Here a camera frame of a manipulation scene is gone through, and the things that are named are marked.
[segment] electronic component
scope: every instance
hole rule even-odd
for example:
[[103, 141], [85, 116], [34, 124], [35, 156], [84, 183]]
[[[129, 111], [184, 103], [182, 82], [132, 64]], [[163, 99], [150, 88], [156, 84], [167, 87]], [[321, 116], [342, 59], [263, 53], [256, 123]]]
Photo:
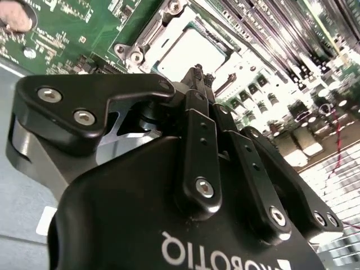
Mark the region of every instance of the electronic component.
[[249, 92], [250, 92], [251, 96], [253, 97], [253, 99], [255, 99], [256, 101], [262, 100], [263, 93], [260, 91], [260, 89], [257, 87], [257, 85], [255, 83], [252, 83], [251, 85], [249, 85]]
[[279, 129], [277, 128], [277, 126], [275, 124], [270, 124], [269, 129], [274, 137], [277, 137], [280, 135]]
[[96, 65], [93, 62], [89, 62], [85, 56], [81, 55], [79, 60], [74, 66], [73, 71], [78, 74], [92, 74], [96, 70]]
[[254, 100], [246, 90], [240, 92], [239, 97], [241, 102], [248, 110], [251, 110], [252, 108], [256, 107], [256, 103], [254, 102]]
[[274, 139], [280, 154], [293, 167], [303, 167], [308, 163], [308, 158], [298, 149], [289, 134], [282, 134]]
[[344, 107], [347, 104], [347, 99], [342, 94], [340, 94], [337, 91], [331, 91], [331, 95], [333, 96], [334, 100], [336, 101], [336, 104], [339, 107]]
[[124, 8], [123, 8], [123, 14], [126, 16], [126, 17], [130, 17], [130, 15], [133, 13], [133, 9], [131, 7], [129, 7], [128, 5], [126, 5]]
[[265, 78], [264, 75], [260, 75], [260, 76], [257, 78], [257, 82], [258, 82], [258, 84], [260, 85], [260, 87], [264, 87], [264, 86], [268, 83], [268, 80], [266, 80], [266, 78]]
[[302, 121], [311, 114], [305, 104], [299, 100], [292, 106], [289, 106], [289, 111], [296, 122]]
[[258, 104], [258, 107], [259, 107], [259, 110], [262, 113], [262, 115], [265, 116], [265, 115], [269, 114], [268, 108], [263, 103]]
[[180, 82], [189, 67], [200, 64], [204, 74], [211, 74], [224, 61], [225, 55], [205, 37], [195, 29], [187, 29], [159, 62], [157, 69], [170, 80]]
[[305, 154], [313, 156], [323, 150], [307, 128], [298, 128], [294, 130], [294, 137]]
[[247, 109], [245, 106], [237, 99], [234, 98], [231, 102], [232, 108], [237, 112], [239, 115], [243, 115]]
[[25, 47], [22, 52], [23, 52], [24, 56], [28, 59], [36, 58], [36, 51], [32, 48]]

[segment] ram slot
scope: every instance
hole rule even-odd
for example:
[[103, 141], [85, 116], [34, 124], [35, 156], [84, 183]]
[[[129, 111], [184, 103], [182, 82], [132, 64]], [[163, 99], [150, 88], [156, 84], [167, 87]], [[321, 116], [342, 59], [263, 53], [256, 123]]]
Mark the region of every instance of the ram slot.
[[333, 58], [335, 56], [334, 52], [332, 52], [332, 50], [330, 50], [323, 43], [321, 38], [316, 34], [314, 29], [311, 27], [310, 23], [308, 22], [308, 18], [306, 18], [306, 16], [303, 14], [303, 11], [300, 8], [300, 6], [293, 1], [283, 1], [282, 4], [286, 9], [287, 14], [290, 17], [294, 17], [296, 21], [299, 23], [300, 27], [304, 30], [305, 34], [317, 43], [318, 48], [321, 50], [321, 52], [327, 57]]
[[356, 47], [360, 42], [360, 36], [356, 35], [350, 25], [347, 23], [346, 18], [340, 12], [339, 7], [337, 6], [334, 0], [320, 0], [323, 6], [326, 8], [328, 14], [331, 16], [331, 19], [335, 21], [340, 28], [340, 34], [346, 39], [350, 46]]
[[251, 25], [244, 20], [244, 18], [239, 14], [236, 8], [227, 0], [219, 0], [219, 3], [227, 10], [227, 12], [234, 18], [234, 20], [241, 26], [244, 31], [248, 32], [253, 40], [256, 41], [265, 51], [268, 53], [275, 61], [275, 63], [284, 69], [287, 74], [290, 74], [290, 66], [286, 63], [285, 60], [281, 59], [280, 56], [274, 53], [271, 44], [268, 43], [267, 39], [262, 37], [256, 29], [254, 30]]
[[289, 20], [285, 13], [282, 10], [282, 6], [278, 4], [276, 1], [267, 3], [268, 9], [273, 13], [275, 18], [283, 25], [286, 31], [290, 34], [290, 36], [298, 43], [299, 48], [304, 52], [305, 55], [314, 56], [317, 55], [316, 51], [312, 48], [312, 46], [305, 40], [298, 31], [298, 29], [294, 26], [293, 22]]
[[349, 6], [344, 0], [335, 0], [335, 3], [339, 8], [339, 11], [343, 15], [345, 21], [347, 22], [349, 28], [351, 29], [352, 33], [355, 35], [357, 41], [360, 41], [360, 32], [355, 22], [354, 16], [349, 9]]
[[250, 12], [250, 14], [259, 22], [261, 22], [262, 27], [268, 32], [268, 34], [278, 43], [278, 45], [287, 53], [288, 57], [293, 60], [295, 65], [303, 66], [304, 63], [299, 60], [298, 56], [293, 53], [293, 48], [290, 48], [287, 41], [284, 40], [273, 28], [271, 24], [264, 17], [262, 10], [258, 10], [254, 7], [250, 0], [245, 0], [241, 2], [245, 8]]

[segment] black bracket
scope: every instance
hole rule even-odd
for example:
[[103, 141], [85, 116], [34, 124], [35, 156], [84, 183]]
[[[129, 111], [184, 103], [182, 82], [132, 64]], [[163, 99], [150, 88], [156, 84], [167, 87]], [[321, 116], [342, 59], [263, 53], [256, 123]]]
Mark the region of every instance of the black bracket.
[[197, 90], [186, 93], [180, 182], [175, 198], [193, 220], [205, 220], [221, 207], [222, 192], [216, 124], [209, 118], [207, 98]]
[[219, 147], [227, 151], [237, 168], [243, 191], [239, 202], [248, 209], [249, 221], [261, 239], [272, 245], [291, 236], [291, 224], [251, 140], [240, 135], [230, 112], [220, 104], [212, 106], [219, 132]]
[[[54, 89], [59, 102], [39, 98], [41, 89]], [[91, 76], [29, 76], [17, 83], [13, 113], [28, 131], [72, 155], [94, 153], [105, 133], [107, 116], [119, 112], [117, 125], [137, 102], [167, 102], [175, 95], [171, 82], [156, 74], [94, 74]], [[92, 125], [74, 119], [90, 112]]]
[[283, 206], [304, 238], [314, 244], [339, 238], [344, 229], [341, 220], [269, 140], [253, 127], [245, 127], [241, 134], [253, 142]]

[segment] robotiq logo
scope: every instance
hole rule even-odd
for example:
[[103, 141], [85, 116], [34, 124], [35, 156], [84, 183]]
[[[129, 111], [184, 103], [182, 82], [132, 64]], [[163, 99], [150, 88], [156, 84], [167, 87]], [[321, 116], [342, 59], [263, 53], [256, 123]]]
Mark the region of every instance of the robotiq logo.
[[[161, 252], [163, 253], [164, 259], [171, 264], [172, 266], [180, 266], [185, 263], [185, 258], [187, 255], [187, 266], [189, 269], [195, 270], [272, 270], [268, 265], [262, 263], [256, 263], [252, 260], [243, 261], [238, 256], [232, 256], [228, 258], [223, 252], [215, 250], [210, 255], [210, 265], [205, 263], [205, 249], [203, 246], [200, 246], [200, 265], [194, 265], [194, 254], [193, 254], [193, 245], [192, 243], [187, 243], [187, 249], [185, 249], [184, 244], [175, 238], [170, 236], [167, 232], [163, 232], [165, 237], [164, 242], [161, 246]], [[180, 253], [177, 252], [176, 255], [169, 254], [168, 247], [169, 245], [176, 245], [180, 250]], [[275, 267], [273, 270], [291, 270], [290, 262], [288, 260], [277, 260], [278, 267]]]

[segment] green circuit board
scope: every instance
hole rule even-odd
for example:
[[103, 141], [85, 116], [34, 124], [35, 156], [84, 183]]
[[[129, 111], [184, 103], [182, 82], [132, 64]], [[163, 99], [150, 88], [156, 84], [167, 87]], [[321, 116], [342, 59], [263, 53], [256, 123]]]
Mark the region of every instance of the green circuit board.
[[[0, 56], [34, 74], [66, 74], [80, 55], [96, 55], [125, 71], [113, 44], [132, 43], [161, 0], [26, 2], [36, 11], [38, 25], [25, 35], [9, 35], [0, 29]], [[34, 49], [36, 58], [26, 58], [24, 48]]]

